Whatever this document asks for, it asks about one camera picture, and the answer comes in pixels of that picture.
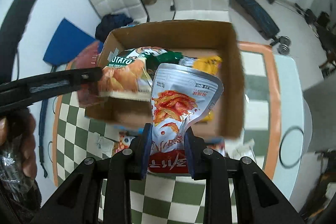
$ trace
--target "cardboard box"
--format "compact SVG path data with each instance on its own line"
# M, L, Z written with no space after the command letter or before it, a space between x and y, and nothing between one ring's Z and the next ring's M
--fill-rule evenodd
M236 34L230 23L173 20L140 24L113 30L105 41L98 65L108 64L110 52L142 46L158 46L190 57L219 55L223 59L219 74L224 93L216 103L214 119L192 126L197 136L237 138L244 115L244 75ZM108 98L101 105L87 107L85 115L108 123L138 129L152 122L149 102Z

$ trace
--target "green and white checkered pattern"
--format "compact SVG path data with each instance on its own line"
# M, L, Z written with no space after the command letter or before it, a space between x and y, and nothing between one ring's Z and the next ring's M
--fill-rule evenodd
M241 137L226 141L226 150L254 139L257 164L266 162L269 142L269 90L263 56L242 52L245 69L245 124ZM76 92L63 95L58 118L57 175L60 185L86 157L96 160L107 158L98 149L94 133L119 140L118 129L104 122L84 116L85 109L78 107ZM232 221L237 222L236 201L232 181ZM103 219L106 180L103 181L99 218ZM143 181L131 181L131 208L133 224L202 223L205 201L205 181L190 177L165 177L147 174Z

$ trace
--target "blue mat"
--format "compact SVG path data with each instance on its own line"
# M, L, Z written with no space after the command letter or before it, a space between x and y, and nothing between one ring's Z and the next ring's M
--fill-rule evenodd
M68 63L95 40L64 18L50 41L43 61L56 67ZM103 45L100 42L98 52L101 52Z

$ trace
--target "potato chip bag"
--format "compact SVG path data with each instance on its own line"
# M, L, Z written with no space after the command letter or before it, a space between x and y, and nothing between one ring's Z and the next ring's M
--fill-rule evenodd
M103 76L98 82L99 95L150 101L152 79L146 70L146 56L166 52L160 47L140 47L120 52L103 68Z
M187 174L184 133L208 115L223 84L217 77L176 64L159 65L152 85L152 149L148 169Z

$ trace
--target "bolt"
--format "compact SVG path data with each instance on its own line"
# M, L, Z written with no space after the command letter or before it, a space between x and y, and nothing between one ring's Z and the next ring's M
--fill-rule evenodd
M243 157L241 161L245 164L250 164L252 162L251 158L249 157Z
M93 158L86 158L85 160L84 160L84 163L86 164L86 165L90 165L90 164L92 164L94 162L94 159Z
M133 153L132 149L129 149L129 148L126 148L126 149L123 150L123 154L125 156L128 156L128 155L130 155L132 153Z
M213 150L211 148L205 148L203 150L203 153L206 155L211 155L213 153Z

